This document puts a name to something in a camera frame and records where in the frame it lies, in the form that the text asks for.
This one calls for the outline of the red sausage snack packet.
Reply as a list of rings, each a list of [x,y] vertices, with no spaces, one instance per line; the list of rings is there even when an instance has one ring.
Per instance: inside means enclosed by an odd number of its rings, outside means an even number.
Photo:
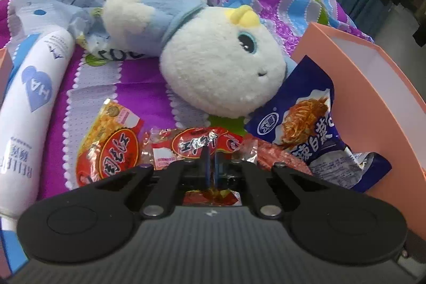
[[[140,162],[151,164],[156,170],[167,169],[176,161],[198,159],[207,168],[194,171],[194,174],[201,175],[206,189],[193,188],[185,192],[184,205],[242,205],[238,191],[219,188],[219,178],[225,175],[225,160],[251,162],[264,171],[270,171],[274,164],[280,162],[304,174],[312,174],[305,162],[278,145],[250,134],[238,135],[223,127],[153,128],[143,137]]]

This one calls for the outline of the orange red snack packet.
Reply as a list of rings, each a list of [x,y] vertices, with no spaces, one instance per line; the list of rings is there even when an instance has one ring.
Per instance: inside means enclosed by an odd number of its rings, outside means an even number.
[[[144,120],[113,100],[103,102],[76,158],[76,183],[82,187],[139,163]]]

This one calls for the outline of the blue kimchi snack packet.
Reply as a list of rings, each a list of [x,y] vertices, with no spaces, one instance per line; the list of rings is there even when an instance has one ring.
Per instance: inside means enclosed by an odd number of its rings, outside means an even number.
[[[355,153],[345,144],[331,117],[333,102],[331,78],[305,56],[277,94],[252,113],[245,130],[301,159],[314,176],[365,192],[392,166],[380,154]]]

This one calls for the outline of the white blue plush toy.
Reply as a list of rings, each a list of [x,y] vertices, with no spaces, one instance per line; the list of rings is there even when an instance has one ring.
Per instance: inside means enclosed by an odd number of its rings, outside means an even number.
[[[248,5],[207,0],[106,0],[101,13],[111,47],[155,56],[181,99],[219,117],[265,105],[288,74],[289,60]]]

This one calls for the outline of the pink deep cardboard box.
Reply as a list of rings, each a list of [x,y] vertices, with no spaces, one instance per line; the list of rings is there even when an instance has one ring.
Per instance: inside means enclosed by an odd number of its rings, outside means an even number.
[[[355,152],[376,152],[392,170],[368,190],[403,213],[425,237],[425,101],[379,46],[310,23],[292,53],[314,60],[334,83],[332,117]]]

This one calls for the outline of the white spray bottle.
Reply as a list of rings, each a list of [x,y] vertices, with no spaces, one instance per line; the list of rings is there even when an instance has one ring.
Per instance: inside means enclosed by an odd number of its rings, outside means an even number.
[[[19,216],[38,196],[52,109],[74,53],[74,38],[49,26],[31,47],[1,107],[1,215]]]

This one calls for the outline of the colourful floral bedsheet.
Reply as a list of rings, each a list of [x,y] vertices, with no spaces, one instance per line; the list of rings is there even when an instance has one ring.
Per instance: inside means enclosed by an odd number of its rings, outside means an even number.
[[[225,6],[251,5],[291,55],[309,23],[317,22],[355,36],[355,23],[337,0],[218,0]],[[56,97],[46,136],[38,198],[74,187],[75,156],[105,99],[117,100],[149,126],[173,127],[178,100],[169,93],[155,58],[108,63],[77,48]]]

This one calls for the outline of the pink shallow box lid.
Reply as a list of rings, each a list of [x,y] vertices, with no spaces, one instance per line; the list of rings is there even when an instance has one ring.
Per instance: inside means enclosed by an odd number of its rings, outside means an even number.
[[[0,50],[0,104],[4,100],[6,93],[6,86],[9,80],[9,74],[11,73],[13,63],[11,56],[6,48]]]

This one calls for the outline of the light blue plastic bag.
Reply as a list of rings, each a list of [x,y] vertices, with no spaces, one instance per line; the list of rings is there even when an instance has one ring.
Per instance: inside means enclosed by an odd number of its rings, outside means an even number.
[[[11,0],[8,26],[11,44],[53,27],[67,30],[88,53],[103,60],[137,60],[144,54],[126,50],[111,40],[101,13],[106,0]]]

